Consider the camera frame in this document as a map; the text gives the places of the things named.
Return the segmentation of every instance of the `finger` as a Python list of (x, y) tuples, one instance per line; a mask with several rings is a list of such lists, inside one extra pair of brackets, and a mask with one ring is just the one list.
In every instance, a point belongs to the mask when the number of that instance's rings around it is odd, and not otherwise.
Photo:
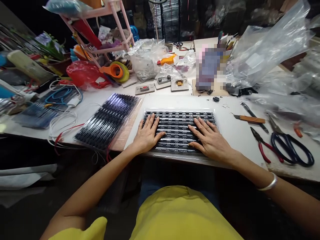
[(197, 143), (197, 142), (191, 142), (191, 143), (189, 143), (189, 146), (194, 147), (194, 148), (200, 150), (202, 153), (204, 153), (204, 152), (206, 151), (206, 150), (204, 149), (204, 147), (203, 147), (201, 144)]
[(202, 119), (202, 118), (198, 118), (199, 122), (201, 123), (201, 125), (209, 132), (209, 133), (213, 133), (213, 130), (206, 124), (206, 122)]
[(149, 124), (149, 120), (150, 120), (150, 118), (151, 118), (151, 115), (149, 115), (149, 116), (147, 117), (147, 120), (146, 120), (146, 122), (144, 123), (144, 126), (143, 126), (143, 128), (142, 128), (142, 129), (147, 128), (147, 126), (148, 126), (148, 124)]
[(152, 128), (153, 120), (154, 120), (154, 113), (151, 115), (151, 118), (150, 118), (149, 123), (148, 123), (148, 128), (149, 129)]
[(159, 120), (160, 120), (160, 118), (159, 117), (157, 117), (156, 118), (156, 120), (154, 121), (154, 124), (152, 125), (152, 131), (156, 131), (156, 129), (157, 129), (157, 126), (158, 126), (158, 123), (159, 123)]
[(204, 136), (201, 134), (201, 132), (199, 132), (198, 130), (196, 130), (194, 127), (192, 127), (191, 125), (188, 125), (189, 129), (191, 132), (193, 132), (194, 135), (196, 135), (197, 138), (201, 140), (204, 139)]
[(164, 135), (166, 134), (166, 132), (159, 132), (155, 137), (154, 137), (154, 141), (157, 143), (160, 138), (162, 138)]
[(143, 124), (143, 119), (141, 119), (140, 123), (139, 123), (139, 127), (138, 127), (138, 132), (139, 133), (142, 129), (142, 124)]
[(198, 119), (194, 118), (194, 123), (197, 125), (197, 129), (200, 130), (200, 132), (202, 132), (203, 135), (208, 134), (208, 130), (206, 128), (204, 128), (204, 126), (202, 126), (202, 124), (199, 122)]
[(209, 122), (209, 121), (207, 121), (207, 124), (209, 125), (209, 127), (212, 128), (212, 130), (213, 130), (214, 132), (220, 133), (216, 125), (214, 125), (213, 123), (211, 123), (211, 122)]

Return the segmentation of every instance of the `person's left hand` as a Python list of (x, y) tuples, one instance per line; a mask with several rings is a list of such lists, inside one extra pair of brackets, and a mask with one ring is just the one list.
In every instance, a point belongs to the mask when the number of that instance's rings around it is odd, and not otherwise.
[(160, 132), (155, 136), (156, 129), (159, 123), (159, 117), (153, 123), (154, 113), (147, 117), (146, 123), (142, 127), (143, 119), (140, 121), (137, 135), (135, 136), (133, 143), (129, 146), (137, 154), (145, 153), (153, 148), (157, 141), (166, 134), (166, 132)]

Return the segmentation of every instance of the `hand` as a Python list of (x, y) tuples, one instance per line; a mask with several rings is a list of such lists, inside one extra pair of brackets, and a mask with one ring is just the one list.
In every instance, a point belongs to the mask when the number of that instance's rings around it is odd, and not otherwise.
[(200, 150), (211, 159), (227, 164), (231, 164), (234, 157), (241, 154), (230, 147), (227, 140), (220, 134), (218, 128), (211, 122), (207, 121), (207, 123), (205, 123), (201, 118), (199, 118), (199, 120), (195, 118), (194, 123), (200, 132), (191, 125), (188, 125), (188, 127), (191, 132), (199, 138), (203, 145), (197, 142), (191, 142), (189, 143), (190, 146)]
[(166, 132), (160, 132), (154, 136), (159, 123), (159, 117), (157, 117), (154, 123), (153, 120), (154, 113), (147, 117), (143, 127), (143, 119), (140, 121), (137, 135), (135, 136), (133, 143), (129, 145), (137, 155), (150, 151), (150, 149), (156, 145), (157, 141), (166, 134)]

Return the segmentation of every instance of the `bangle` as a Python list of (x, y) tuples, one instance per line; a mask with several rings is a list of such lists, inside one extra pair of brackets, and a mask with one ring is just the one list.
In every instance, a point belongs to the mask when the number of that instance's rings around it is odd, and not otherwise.
[(267, 190), (270, 190), (271, 188), (273, 188), (276, 184), (277, 184), (277, 181), (278, 181), (278, 178), (277, 178), (277, 175), (275, 175), (274, 173), (273, 174), (273, 181), (265, 188), (258, 188), (257, 190), (259, 191), (267, 191)]

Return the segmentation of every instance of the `yellow shirt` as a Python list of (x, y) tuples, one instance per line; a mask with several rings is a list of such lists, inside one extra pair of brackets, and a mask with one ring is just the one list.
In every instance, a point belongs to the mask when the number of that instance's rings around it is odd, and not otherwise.
[[(50, 240), (103, 240), (107, 219), (91, 226), (65, 229)], [(130, 240), (226, 239), (242, 237), (200, 192), (184, 186), (159, 189), (141, 205)]]

